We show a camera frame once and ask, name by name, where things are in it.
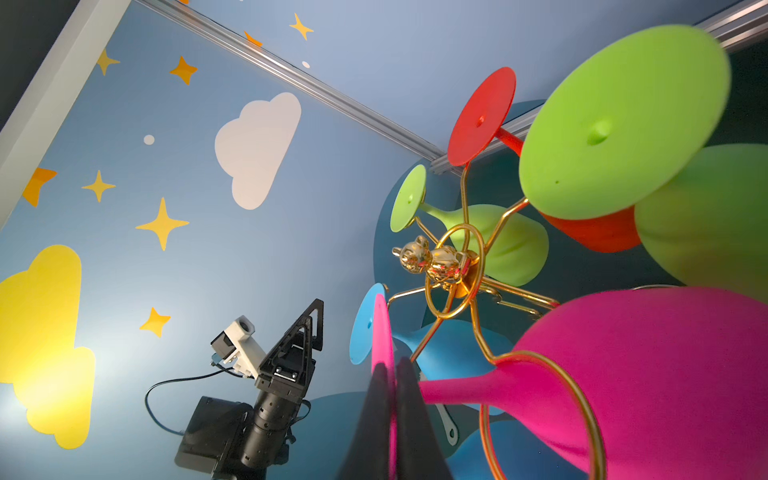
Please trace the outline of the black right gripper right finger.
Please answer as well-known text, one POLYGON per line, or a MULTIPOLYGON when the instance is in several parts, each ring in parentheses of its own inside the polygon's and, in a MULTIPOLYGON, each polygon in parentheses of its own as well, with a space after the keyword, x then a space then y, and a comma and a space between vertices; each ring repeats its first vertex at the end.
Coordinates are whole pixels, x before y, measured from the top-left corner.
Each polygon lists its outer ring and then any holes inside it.
POLYGON ((396 474, 403 480, 449 480, 453 476, 437 442, 412 363, 405 357, 396 373, 396 474))

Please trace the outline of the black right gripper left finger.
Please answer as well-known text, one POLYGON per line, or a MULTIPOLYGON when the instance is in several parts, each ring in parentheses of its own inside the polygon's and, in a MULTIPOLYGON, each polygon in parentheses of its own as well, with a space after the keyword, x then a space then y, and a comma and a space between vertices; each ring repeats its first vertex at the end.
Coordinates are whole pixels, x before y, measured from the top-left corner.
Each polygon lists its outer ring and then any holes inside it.
POLYGON ((373 370, 360 419, 337 479, 385 480, 391 477, 394 390, 389 373, 383 363, 373 370))

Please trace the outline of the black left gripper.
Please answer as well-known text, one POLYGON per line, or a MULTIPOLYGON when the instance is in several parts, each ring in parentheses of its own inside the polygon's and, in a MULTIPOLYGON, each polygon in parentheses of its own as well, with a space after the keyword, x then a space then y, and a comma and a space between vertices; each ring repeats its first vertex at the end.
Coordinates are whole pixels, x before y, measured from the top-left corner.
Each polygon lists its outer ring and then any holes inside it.
POLYGON ((324 344, 324 301, 313 300, 261 363, 256 387, 301 404, 315 369, 314 351, 324 344))

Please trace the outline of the pink wine glass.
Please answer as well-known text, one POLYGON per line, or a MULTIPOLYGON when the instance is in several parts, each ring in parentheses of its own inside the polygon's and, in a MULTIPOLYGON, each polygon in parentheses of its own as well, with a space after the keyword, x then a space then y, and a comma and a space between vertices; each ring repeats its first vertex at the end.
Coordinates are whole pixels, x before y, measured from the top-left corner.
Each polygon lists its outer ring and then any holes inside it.
POLYGON ((591 406, 611 479, 767 475, 767 307, 705 287, 608 291, 550 311, 516 343, 591 406))

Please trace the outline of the blue wine glass front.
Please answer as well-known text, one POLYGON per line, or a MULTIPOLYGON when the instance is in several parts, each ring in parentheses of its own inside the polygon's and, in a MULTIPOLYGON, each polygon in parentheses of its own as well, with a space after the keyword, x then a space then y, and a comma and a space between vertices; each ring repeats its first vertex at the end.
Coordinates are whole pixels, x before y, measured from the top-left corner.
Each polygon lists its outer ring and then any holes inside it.
MULTIPOLYGON (((585 472, 560 457, 516 420, 493 422, 491 433, 507 479, 587 478, 585 472)), ((455 479, 494 479, 478 432, 470 435, 446 463, 455 479)))

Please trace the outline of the blue wine glass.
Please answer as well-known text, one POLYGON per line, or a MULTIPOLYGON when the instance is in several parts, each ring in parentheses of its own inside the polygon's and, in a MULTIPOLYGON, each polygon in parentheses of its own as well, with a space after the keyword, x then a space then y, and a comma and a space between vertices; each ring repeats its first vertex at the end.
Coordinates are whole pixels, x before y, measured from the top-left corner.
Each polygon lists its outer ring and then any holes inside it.
MULTIPOLYGON (((360 304, 349 342, 349 357, 354 365, 363 363, 371 352, 375 302, 384 294, 384 287, 376 283, 360 304)), ((459 319, 442 323, 417 358, 417 364, 430 381, 482 376, 493 370, 476 342, 472 324, 459 319)))
MULTIPOLYGON (((493 422, 491 433, 507 479, 587 478, 585 472, 560 457, 516 420, 493 422)), ((446 463, 455 479, 494 479, 478 432, 470 435, 446 463)))

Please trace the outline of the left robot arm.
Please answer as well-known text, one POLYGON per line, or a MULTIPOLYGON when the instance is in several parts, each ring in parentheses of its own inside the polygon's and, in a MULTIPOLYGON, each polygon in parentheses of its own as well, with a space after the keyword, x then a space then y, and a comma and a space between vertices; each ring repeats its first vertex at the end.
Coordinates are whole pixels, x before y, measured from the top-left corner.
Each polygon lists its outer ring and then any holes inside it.
POLYGON ((188 423, 174 463, 213 479, 264 479, 285 464, 295 441, 292 426, 308 404, 315 351, 323 347, 324 302, 313 300, 269 350, 255 326, 240 316, 216 336, 214 360, 233 367, 259 390, 254 404, 202 397, 188 423))

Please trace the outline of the blue wine glass rear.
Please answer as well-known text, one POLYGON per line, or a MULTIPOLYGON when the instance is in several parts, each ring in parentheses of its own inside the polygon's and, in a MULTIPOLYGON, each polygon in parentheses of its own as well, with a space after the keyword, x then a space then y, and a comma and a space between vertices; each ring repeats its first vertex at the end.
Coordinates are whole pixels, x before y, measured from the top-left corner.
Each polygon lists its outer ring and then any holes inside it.
MULTIPOLYGON (((384 287, 376 283, 360 304, 349 342, 349 357, 354 365, 363 363, 371 352, 375 302, 384 294, 384 287)), ((472 324, 459 319, 442 323, 417 358, 417 364, 430 381, 482 376, 493 370, 476 342, 472 324)))

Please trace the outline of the green wine glass left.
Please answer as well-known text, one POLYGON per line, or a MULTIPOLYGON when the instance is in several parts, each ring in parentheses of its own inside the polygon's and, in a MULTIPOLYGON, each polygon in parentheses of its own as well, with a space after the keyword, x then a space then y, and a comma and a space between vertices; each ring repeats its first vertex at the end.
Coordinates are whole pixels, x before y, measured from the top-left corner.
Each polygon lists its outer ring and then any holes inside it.
MULTIPOLYGON (((450 229, 464 221, 463 210, 444 211, 424 203, 427 170, 415 166, 400 186, 390 216, 390 229, 405 229, 417 213, 426 213, 450 229)), ((506 209, 492 204, 468 207, 469 223, 476 227, 484 240, 492 233, 506 209)), ((549 253, 549 237, 539 222, 521 213, 508 217, 486 254, 485 274, 500 282, 519 287, 532 281, 543 269, 549 253)))

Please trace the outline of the green wine glass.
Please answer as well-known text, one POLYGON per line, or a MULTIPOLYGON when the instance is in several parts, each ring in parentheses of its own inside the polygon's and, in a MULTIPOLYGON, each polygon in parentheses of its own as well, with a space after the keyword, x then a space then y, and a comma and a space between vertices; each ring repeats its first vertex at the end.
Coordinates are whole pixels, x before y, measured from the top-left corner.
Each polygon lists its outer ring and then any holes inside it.
POLYGON ((642 246, 690 286, 767 298, 767 148, 711 145, 731 67, 702 29, 605 47, 551 94, 522 149, 530 203, 582 246, 642 246))
MULTIPOLYGON (((463 210, 444 211, 424 203, 427 170, 415 166, 400 186, 390 216, 390 229, 405 229, 417 213, 426 213, 450 229, 464 221, 463 210)), ((492 233, 506 209, 492 204, 468 207, 469 223, 476 227, 484 240, 492 233)), ((519 287, 532 281, 543 269, 549 253, 549 237, 539 222, 521 213, 508 217, 486 254, 485 274, 500 282, 519 287)))

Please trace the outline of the red wine glass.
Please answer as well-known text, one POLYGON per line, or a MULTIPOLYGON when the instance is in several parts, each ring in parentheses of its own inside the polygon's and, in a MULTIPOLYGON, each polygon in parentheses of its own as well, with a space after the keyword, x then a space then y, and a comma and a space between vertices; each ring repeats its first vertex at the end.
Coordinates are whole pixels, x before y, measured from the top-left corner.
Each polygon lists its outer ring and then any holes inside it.
MULTIPOLYGON (((513 103, 516 74, 502 67, 488 76, 474 91, 453 128, 447 158, 451 165, 464 167, 495 138, 517 154, 523 141, 506 132, 502 125, 513 103)), ((546 215, 551 225, 589 250, 616 253, 641 244, 632 207, 587 220, 563 220, 546 215)))

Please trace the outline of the green wine glass right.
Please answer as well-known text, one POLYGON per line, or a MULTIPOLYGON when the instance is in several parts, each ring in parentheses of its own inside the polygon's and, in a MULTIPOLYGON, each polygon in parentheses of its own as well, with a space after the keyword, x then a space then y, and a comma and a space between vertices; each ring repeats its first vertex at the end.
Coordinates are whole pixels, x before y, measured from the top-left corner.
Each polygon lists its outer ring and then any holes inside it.
POLYGON ((530 203, 582 246, 642 246, 690 286, 767 298, 767 148, 711 145, 731 67, 702 29, 605 47, 551 94, 522 149, 530 203))

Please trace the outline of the grey dish brush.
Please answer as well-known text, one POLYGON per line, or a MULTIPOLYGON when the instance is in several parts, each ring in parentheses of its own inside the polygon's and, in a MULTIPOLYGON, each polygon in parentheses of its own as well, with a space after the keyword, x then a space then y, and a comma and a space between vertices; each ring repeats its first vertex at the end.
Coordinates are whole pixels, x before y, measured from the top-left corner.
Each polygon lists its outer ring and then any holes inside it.
POLYGON ((441 419, 446 439, 451 446, 456 446, 459 442, 459 430, 453 418, 449 414, 444 404, 435 404, 435 408, 441 419))

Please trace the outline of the aluminium frame rear rail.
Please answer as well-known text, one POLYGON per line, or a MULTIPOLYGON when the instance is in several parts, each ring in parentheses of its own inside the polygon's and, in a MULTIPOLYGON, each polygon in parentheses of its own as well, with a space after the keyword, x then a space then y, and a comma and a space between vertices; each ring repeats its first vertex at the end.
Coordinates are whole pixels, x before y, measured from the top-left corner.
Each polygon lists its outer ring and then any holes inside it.
POLYGON ((302 71, 178 1, 140 0, 139 5, 242 58, 401 147, 431 162, 444 155, 436 145, 302 71))

